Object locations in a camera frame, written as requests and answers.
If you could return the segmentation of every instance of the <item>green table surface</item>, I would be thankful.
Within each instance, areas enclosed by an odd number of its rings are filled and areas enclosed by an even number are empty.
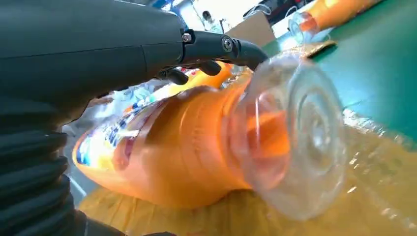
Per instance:
[[[330,33],[313,60],[343,106],[417,141],[417,0],[386,0]],[[264,47],[279,52],[279,41]]]

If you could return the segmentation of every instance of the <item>printed label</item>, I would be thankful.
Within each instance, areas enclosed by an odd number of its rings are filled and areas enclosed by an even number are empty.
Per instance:
[[[104,170],[125,169],[139,132],[152,114],[164,107],[166,101],[163,99],[145,103],[142,100],[122,117],[107,121],[85,133],[78,146],[75,146],[77,163]],[[115,152],[119,145],[123,151]]]

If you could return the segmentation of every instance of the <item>plastic bottle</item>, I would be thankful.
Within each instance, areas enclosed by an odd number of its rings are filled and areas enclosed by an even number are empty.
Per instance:
[[[76,166],[113,191],[168,207],[253,189],[290,218],[328,207],[344,179],[344,126],[329,79],[275,57],[224,90],[196,87],[83,135]]]
[[[295,13],[289,29],[299,43],[309,43],[320,31],[339,26],[382,0],[316,0],[305,12]]]
[[[173,83],[165,85],[164,87],[153,92],[150,96],[146,97],[145,99],[142,99],[142,101],[139,101],[141,104],[134,104],[133,106],[129,106],[127,109],[125,109],[125,112],[131,111],[132,109],[137,107],[137,105],[143,106],[148,103],[159,101],[163,98],[173,96],[175,94],[178,94],[179,92],[185,91],[196,86],[206,85],[219,89],[222,86],[223,82],[225,82],[232,76],[232,65],[221,61],[217,61],[217,63],[221,67],[221,70],[217,75],[207,75],[200,69],[188,70],[185,72],[185,74],[188,76],[187,83],[185,83],[184,85],[176,85]]]

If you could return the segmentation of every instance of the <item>transparent plastic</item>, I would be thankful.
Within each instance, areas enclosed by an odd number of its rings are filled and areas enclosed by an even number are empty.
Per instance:
[[[262,64],[238,102],[230,143],[245,180],[292,219],[322,213],[341,189],[341,111],[330,80],[299,55]]]
[[[339,26],[382,0],[316,0],[305,12],[296,12],[289,29],[298,43],[312,42],[315,35]]]
[[[135,105],[83,135],[76,166],[115,192],[196,209],[253,189],[296,220],[339,193],[346,152],[330,80],[298,54],[242,71],[227,88],[196,87]]]

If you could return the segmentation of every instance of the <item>screw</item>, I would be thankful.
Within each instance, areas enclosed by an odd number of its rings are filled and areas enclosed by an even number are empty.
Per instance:
[[[185,34],[182,35],[182,41],[184,43],[189,43],[189,42],[191,42],[192,39],[193,38],[191,37],[191,35],[189,33],[185,33]]]
[[[233,49],[233,43],[232,43],[231,39],[229,39],[229,38],[223,39],[223,49],[227,53],[229,53],[229,52],[232,51],[232,49]]]

